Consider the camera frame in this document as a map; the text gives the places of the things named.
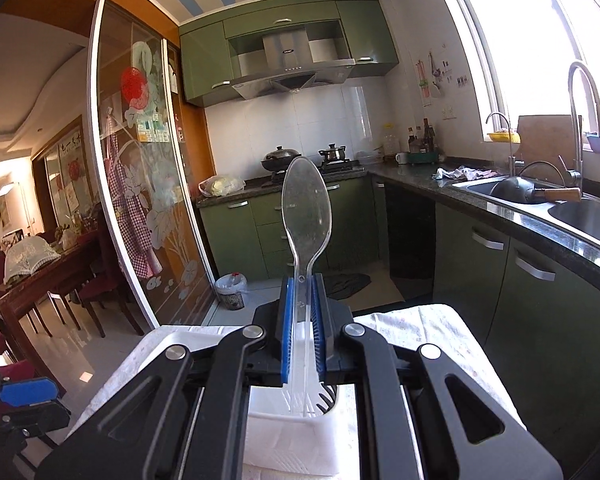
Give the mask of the clear plastic spoon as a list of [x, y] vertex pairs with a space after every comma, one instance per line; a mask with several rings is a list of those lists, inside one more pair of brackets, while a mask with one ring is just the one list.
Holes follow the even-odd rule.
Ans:
[[289, 165], [282, 191], [282, 216], [294, 258], [294, 274], [285, 292], [283, 329], [284, 395], [291, 415], [313, 417], [311, 393], [318, 387], [313, 268], [332, 232], [332, 211], [326, 184], [311, 159], [296, 157]]

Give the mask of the white floral tablecloth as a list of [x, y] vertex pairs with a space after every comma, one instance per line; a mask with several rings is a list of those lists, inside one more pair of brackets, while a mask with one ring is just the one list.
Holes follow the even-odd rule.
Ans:
[[[357, 316], [358, 322], [376, 330], [385, 340], [395, 346], [415, 350], [423, 344], [435, 344], [445, 352], [513, 419], [520, 419], [516, 406], [505, 386], [494, 370], [492, 363], [471, 333], [460, 315], [445, 304], [425, 304], [424, 306], [394, 310], [388, 313], [373, 313]], [[184, 326], [166, 325], [156, 328], [143, 336], [140, 343], [124, 359], [114, 374], [93, 396], [76, 423], [70, 429], [76, 432], [99, 408], [114, 396], [148, 362], [170, 344], [185, 344], [189, 349], [198, 350], [212, 347], [223, 336], [237, 330], [235, 324], [227, 326]], [[355, 433], [353, 389], [341, 387], [338, 403], [334, 408], [336, 459], [339, 471], [337, 479], [357, 479], [358, 435]]]

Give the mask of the white plastic utensil caddy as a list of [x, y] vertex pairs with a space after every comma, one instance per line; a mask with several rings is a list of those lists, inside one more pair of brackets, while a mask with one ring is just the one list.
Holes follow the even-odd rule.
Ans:
[[[318, 386], [311, 399], [320, 400]], [[327, 414], [290, 414], [282, 388], [254, 387], [250, 392], [244, 476], [261, 479], [357, 479], [358, 420], [354, 387], [338, 387]]]

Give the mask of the wooden dining chair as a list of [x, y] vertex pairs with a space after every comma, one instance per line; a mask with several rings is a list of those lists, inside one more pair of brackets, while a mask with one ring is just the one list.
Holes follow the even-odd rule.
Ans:
[[122, 292], [122, 285], [125, 283], [125, 278], [120, 268], [116, 250], [114, 249], [114, 243], [109, 234], [102, 206], [97, 205], [95, 212], [98, 241], [96, 261], [102, 264], [102, 270], [95, 272], [89, 266], [82, 266], [75, 274], [52, 288], [47, 296], [58, 295], [65, 298], [69, 292], [74, 292], [78, 297], [79, 304], [84, 307], [102, 338], [106, 337], [106, 333], [95, 312], [93, 302], [97, 302], [102, 307], [104, 305], [102, 300], [112, 298], [117, 301], [120, 311], [131, 324], [134, 332], [138, 336], [143, 336], [144, 331], [132, 315]]

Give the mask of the white mesh food cover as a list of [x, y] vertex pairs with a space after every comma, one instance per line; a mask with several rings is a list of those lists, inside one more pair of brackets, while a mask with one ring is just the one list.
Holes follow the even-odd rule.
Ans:
[[23, 238], [6, 252], [3, 283], [7, 285], [15, 276], [32, 275], [59, 258], [44, 238], [36, 235]]

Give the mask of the trash bin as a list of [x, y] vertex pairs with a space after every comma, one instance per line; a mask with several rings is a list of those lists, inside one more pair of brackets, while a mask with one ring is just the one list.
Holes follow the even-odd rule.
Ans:
[[244, 274], [233, 272], [225, 274], [215, 281], [214, 288], [219, 302], [227, 310], [240, 310], [245, 307], [244, 295], [247, 290], [247, 279]]

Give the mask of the wooden dining table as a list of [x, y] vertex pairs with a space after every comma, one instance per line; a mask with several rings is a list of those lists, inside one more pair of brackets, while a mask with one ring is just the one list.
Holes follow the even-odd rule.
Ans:
[[5, 285], [0, 287], [0, 330], [5, 334], [10, 348], [17, 358], [29, 361], [40, 376], [50, 378], [58, 387], [61, 396], [66, 393], [66, 388], [38, 354], [20, 325], [20, 320], [46, 292], [87, 269], [98, 248], [97, 233], [87, 233], [80, 236], [78, 244], [61, 254], [55, 261], [26, 276], [11, 288]]

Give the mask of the green side cabinets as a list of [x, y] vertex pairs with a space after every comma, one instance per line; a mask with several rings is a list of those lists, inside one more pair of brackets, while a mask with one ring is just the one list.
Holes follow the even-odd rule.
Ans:
[[460, 315], [565, 474], [600, 467], [600, 252], [425, 168], [370, 175], [403, 296]]

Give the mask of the dark floor mat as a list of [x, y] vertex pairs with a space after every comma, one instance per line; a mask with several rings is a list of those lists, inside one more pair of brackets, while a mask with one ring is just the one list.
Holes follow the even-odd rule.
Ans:
[[367, 287], [372, 280], [363, 273], [325, 275], [323, 278], [326, 295], [335, 300], [350, 298]]

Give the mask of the checkered apron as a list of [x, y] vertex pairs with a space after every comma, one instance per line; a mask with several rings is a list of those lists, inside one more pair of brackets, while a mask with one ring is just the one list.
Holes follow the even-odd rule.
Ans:
[[122, 240], [136, 277], [150, 280], [160, 274], [162, 266], [152, 248], [150, 233], [146, 224], [146, 197], [143, 185], [136, 177], [133, 166], [125, 166], [121, 155], [116, 124], [112, 111], [106, 115], [104, 133], [104, 164], [109, 192], [114, 205], [114, 216], [118, 222]]

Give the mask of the green lower cabinets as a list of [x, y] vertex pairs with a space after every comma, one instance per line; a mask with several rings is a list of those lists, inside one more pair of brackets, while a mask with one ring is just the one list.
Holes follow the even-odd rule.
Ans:
[[199, 207], [218, 274], [282, 278], [299, 266], [343, 271], [379, 258], [369, 177], [239, 196]]

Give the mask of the white plastic bag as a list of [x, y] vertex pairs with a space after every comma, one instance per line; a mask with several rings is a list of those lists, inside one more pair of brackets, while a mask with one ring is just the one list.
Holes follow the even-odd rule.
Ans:
[[223, 197], [242, 191], [246, 181], [242, 178], [217, 174], [198, 183], [198, 191], [204, 197]]

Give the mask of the crumpled dish rag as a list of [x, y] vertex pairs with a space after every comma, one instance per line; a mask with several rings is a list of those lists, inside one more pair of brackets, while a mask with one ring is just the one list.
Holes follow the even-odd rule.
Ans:
[[453, 170], [446, 170], [439, 167], [431, 176], [434, 180], [450, 180], [456, 182], [477, 181], [497, 177], [498, 173], [489, 169], [476, 169], [466, 166], [460, 166]]

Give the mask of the black pan in sink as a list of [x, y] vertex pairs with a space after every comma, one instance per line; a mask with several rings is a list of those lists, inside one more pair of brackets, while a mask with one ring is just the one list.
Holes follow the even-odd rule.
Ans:
[[508, 200], [517, 204], [540, 204], [545, 202], [573, 202], [579, 203], [582, 200], [580, 188], [539, 188], [532, 181], [525, 179], [522, 174], [524, 170], [535, 165], [544, 165], [552, 168], [562, 184], [565, 179], [560, 170], [551, 162], [537, 160], [526, 165], [521, 160], [516, 160], [514, 156], [509, 157], [508, 169], [509, 176], [503, 181], [498, 182], [490, 191], [490, 196], [499, 200]]

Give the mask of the steel sink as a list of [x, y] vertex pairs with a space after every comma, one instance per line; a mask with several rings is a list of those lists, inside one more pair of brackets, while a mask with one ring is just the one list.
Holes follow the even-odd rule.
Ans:
[[474, 194], [489, 203], [507, 207], [518, 214], [539, 219], [553, 228], [560, 229], [579, 240], [600, 249], [600, 198], [584, 194], [580, 202], [541, 202], [535, 205], [502, 200], [490, 194], [503, 177], [452, 183], [452, 188]]

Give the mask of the gas stove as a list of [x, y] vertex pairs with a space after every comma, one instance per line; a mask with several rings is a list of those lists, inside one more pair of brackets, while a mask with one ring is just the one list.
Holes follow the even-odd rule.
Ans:
[[[321, 162], [317, 166], [321, 174], [343, 174], [344, 172], [360, 171], [364, 167], [357, 160], [340, 160], [339, 162]], [[272, 173], [272, 182], [275, 184], [282, 183], [284, 180], [286, 169], [276, 170]]]

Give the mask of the glass sliding door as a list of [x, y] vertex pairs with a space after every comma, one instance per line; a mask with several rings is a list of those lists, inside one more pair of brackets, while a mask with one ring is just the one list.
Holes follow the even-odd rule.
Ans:
[[[120, 268], [152, 327], [199, 325], [214, 304], [189, 188], [193, 174], [178, 117], [177, 68], [176, 52], [166, 39], [111, 2], [96, 1], [86, 90], [92, 159]], [[134, 167], [146, 197], [146, 224], [162, 266], [150, 280], [136, 277], [114, 216], [102, 140], [108, 110], [120, 128], [122, 162]]]

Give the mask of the condiment bottles rack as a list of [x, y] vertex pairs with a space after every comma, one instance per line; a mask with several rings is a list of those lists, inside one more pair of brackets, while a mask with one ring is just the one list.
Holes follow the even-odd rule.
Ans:
[[434, 165], [439, 161], [439, 151], [434, 128], [427, 118], [424, 124], [408, 128], [407, 163], [409, 165]]

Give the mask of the black wok with lid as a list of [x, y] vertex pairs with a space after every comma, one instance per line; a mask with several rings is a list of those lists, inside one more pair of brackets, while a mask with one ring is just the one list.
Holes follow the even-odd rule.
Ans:
[[269, 152], [261, 160], [261, 165], [269, 172], [285, 171], [290, 163], [299, 157], [300, 153], [293, 148], [283, 148], [278, 146], [274, 151]]

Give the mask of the steel pot with lid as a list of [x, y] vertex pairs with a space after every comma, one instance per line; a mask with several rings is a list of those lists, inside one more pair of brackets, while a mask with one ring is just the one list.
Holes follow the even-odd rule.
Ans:
[[319, 150], [318, 154], [321, 155], [324, 164], [342, 162], [347, 159], [346, 147], [344, 145], [337, 146], [335, 143], [329, 144], [327, 150]]

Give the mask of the tall steel faucet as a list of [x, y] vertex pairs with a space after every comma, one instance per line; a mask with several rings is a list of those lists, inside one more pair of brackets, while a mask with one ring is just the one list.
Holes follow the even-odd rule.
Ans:
[[576, 99], [574, 98], [573, 84], [576, 78], [577, 71], [580, 70], [588, 83], [588, 90], [592, 96], [592, 107], [594, 110], [594, 122], [598, 127], [597, 133], [600, 137], [600, 92], [598, 92], [595, 79], [591, 74], [588, 66], [582, 61], [573, 61], [568, 70], [568, 94], [570, 103], [571, 125], [574, 137], [574, 168], [568, 169], [567, 172], [572, 177], [573, 183], [577, 188], [583, 188], [583, 118], [577, 112]]

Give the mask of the yellow sponge holder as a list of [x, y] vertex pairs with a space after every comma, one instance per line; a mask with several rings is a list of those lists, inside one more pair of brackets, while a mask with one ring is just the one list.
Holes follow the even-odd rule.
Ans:
[[490, 132], [488, 134], [489, 139], [495, 143], [520, 143], [520, 135], [516, 131], [509, 132], [508, 130], [500, 130]]

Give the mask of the wooden cutting board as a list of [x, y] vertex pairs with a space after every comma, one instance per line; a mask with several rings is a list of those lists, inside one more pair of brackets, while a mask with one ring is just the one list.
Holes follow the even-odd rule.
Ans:
[[569, 115], [521, 115], [516, 157], [527, 164], [537, 160], [551, 162], [560, 170], [574, 169], [576, 150]]

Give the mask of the steel range hood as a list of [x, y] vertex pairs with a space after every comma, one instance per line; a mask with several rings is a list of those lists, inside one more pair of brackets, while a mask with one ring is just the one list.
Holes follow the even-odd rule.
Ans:
[[355, 66], [338, 21], [283, 27], [232, 38], [230, 86], [245, 100], [341, 84]]

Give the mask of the green upper cabinets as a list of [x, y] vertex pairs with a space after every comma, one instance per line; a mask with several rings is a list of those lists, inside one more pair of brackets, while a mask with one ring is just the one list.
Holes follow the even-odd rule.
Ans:
[[384, 76], [399, 62], [379, 0], [258, 0], [180, 33], [185, 97], [198, 106]]

